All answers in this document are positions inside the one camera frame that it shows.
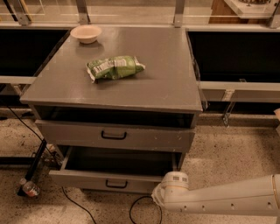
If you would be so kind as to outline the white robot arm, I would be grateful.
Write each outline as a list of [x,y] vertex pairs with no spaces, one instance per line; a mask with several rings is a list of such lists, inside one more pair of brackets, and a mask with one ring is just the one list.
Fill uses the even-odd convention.
[[279,216],[280,175],[190,190],[188,176],[171,171],[151,197],[160,207],[179,213]]

